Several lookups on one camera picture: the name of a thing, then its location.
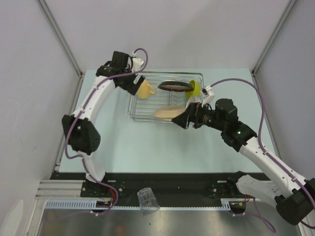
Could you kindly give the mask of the yellow mug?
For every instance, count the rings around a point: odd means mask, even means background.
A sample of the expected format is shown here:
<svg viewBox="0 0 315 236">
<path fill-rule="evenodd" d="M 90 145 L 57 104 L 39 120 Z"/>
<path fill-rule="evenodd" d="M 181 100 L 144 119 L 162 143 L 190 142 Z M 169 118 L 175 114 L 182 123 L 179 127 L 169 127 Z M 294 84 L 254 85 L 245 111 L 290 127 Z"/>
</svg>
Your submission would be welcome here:
<svg viewBox="0 0 315 236">
<path fill-rule="evenodd" d="M 147 99 L 151 94 L 156 94 L 157 90 L 145 79 L 138 89 L 136 95 L 140 99 Z"/>
</svg>

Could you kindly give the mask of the beige bird pattern plate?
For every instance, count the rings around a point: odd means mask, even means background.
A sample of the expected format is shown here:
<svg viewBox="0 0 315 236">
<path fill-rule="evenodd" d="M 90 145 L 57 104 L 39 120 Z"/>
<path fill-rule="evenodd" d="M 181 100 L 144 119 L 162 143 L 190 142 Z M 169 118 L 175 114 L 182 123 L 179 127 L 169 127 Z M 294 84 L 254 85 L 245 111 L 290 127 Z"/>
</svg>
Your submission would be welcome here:
<svg viewBox="0 0 315 236">
<path fill-rule="evenodd" d="M 154 112 L 157 118 L 174 118 L 185 111 L 185 106 L 165 106 Z"/>
</svg>

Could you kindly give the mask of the white bowl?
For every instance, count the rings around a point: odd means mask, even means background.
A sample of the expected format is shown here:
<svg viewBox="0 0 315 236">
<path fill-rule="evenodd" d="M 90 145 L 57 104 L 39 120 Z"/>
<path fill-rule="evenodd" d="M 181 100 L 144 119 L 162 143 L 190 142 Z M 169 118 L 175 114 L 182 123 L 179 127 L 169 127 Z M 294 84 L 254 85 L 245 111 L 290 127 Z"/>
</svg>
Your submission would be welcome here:
<svg viewBox="0 0 315 236">
<path fill-rule="evenodd" d="M 197 103 L 200 103 L 201 100 L 199 97 L 197 96 L 191 96 L 188 100 L 187 100 L 187 103 L 186 103 L 186 108 L 188 107 L 195 107 Z"/>
</svg>

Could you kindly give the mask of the yellow-green bowl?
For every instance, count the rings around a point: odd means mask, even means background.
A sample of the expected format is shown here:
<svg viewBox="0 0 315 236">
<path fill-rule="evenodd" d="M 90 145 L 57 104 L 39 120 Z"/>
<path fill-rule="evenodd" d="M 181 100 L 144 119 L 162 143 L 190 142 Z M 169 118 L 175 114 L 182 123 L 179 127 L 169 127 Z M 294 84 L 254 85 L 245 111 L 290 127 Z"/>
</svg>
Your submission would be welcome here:
<svg viewBox="0 0 315 236">
<path fill-rule="evenodd" d="M 191 80 L 189 84 L 193 87 L 192 91 L 186 92 L 186 99 L 189 99 L 192 96 L 199 97 L 201 95 L 201 85 L 195 80 Z"/>
</svg>

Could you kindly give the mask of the metal wire dish rack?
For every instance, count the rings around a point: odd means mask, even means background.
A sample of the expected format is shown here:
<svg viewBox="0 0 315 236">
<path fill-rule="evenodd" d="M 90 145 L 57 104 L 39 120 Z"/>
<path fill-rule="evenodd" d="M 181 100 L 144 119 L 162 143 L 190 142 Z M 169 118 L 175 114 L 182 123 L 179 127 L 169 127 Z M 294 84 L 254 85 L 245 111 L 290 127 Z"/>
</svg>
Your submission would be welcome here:
<svg viewBox="0 0 315 236">
<path fill-rule="evenodd" d="M 189 83 L 191 80 L 195 80 L 201 86 L 204 85 L 203 75 L 197 72 L 145 71 L 142 74 L 148 83 L 157 89 L 157 92 L 146 99 L 140 99 L 136 95 L 130 96 L 128 114 L 134 121 L 170 123 L 171 118 L 158 118 L 154 116 L 154 113 L 162 107 L 186 105 L 188 98 L 186 98 L 185 92 L 161 90 L 158 85 L 162 82 Z"/>
</svg>

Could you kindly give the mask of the dark red rimmed plate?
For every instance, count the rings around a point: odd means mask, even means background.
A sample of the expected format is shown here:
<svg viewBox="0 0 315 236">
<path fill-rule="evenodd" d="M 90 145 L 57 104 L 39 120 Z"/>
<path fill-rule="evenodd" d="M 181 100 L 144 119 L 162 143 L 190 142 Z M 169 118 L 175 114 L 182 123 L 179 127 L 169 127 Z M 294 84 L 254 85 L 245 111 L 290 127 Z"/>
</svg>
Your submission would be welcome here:
<svg viewBox="0 0 315 236">
<path fill-rule="evenodd" d="M 161 90 L 175 92 L 187 92 L 193 90 L 193 87 L 189 83 L 179 81 L 164 81 L 158 85 L 158 88 Z"/>
</svg>

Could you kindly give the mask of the clear glass cup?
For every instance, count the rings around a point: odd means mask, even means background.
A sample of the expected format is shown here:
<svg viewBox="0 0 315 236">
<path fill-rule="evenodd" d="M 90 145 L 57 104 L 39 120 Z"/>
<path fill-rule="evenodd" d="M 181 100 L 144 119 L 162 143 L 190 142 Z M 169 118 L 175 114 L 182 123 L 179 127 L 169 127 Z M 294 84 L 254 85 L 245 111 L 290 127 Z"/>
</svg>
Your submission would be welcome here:
<svg viewBox="0 0 315 236">
<path fill-rule="evenodd" d="M 160 205 L 150 187 L 143 188 L 137 192 L 139 207 L 143 216 L 148 216 L 160 210 Z"/>
</svg>

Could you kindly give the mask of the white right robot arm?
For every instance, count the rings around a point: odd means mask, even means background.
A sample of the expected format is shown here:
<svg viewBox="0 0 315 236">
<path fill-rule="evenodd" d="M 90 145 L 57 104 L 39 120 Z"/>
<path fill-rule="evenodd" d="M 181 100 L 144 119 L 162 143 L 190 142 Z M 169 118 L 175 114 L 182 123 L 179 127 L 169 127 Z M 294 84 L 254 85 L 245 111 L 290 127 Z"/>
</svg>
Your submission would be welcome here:
<svg viewBox="0 0 315 236">
<path fill-rule="evenodd" d="M 193 123 L 195 129 L 205 125 L 221 132 L 223 141 L 253 162 L 271 180 L 270 184 L 237 172 L 227 185 L 232 197 L 241 194 L 258 198 L 276 208 L 289 224 L 297 225 L 315 208 L 315 180 L 307 180 L 281 159 L 268 151 L 258 135 L 238 119 L 237 108 L 231 99 L 219 99 L 215 109 L 200 102 L 190 103 L 172 122 L 183 129 Z"/>
</svg>

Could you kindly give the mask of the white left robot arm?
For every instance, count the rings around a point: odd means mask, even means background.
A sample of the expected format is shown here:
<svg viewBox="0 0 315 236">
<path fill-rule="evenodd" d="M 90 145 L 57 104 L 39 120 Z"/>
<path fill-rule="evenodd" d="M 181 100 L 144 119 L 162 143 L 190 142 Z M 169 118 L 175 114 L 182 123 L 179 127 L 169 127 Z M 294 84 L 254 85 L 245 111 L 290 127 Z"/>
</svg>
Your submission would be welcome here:
<svg viewBox="0 0 315 236">
<path fill-rule="evenodd" d="M 138 51 L 136 49 L 131 54 L 115 51 L 112 59 L 97 69 L 92 88 L 79 108 L 62 118 L 64 153 L 68 159 L 81 159 L 86 179 L 93 182 L 91 190 L 100 197 L 108 193 L 109 185 L 103 181 L 105 169 L 93 156 L 101 141 L 95 121 L 101 107 L 116 88 L 136 95 L 143 84 L 145 78 L 141 72 L 149 58 L 141 59 L 136 55 Z"/>
</svg>

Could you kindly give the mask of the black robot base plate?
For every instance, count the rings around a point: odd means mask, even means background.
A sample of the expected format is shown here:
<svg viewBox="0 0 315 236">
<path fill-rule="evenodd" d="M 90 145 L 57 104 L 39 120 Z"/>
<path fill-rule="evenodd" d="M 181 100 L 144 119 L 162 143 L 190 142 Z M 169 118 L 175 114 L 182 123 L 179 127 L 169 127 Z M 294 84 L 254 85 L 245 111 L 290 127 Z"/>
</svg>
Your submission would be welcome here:
<svg viewBox="0 0 315 236">
<path fill-rule="evenodd" d="M 137 207 L 137 192 L 152 189 L 161 207 L 219 207 L 222 199 L 248 201 L 232 183 L 237 173 L 107 173 L 104 183 L 118 191 L 119 207 Z"/>
</svg>

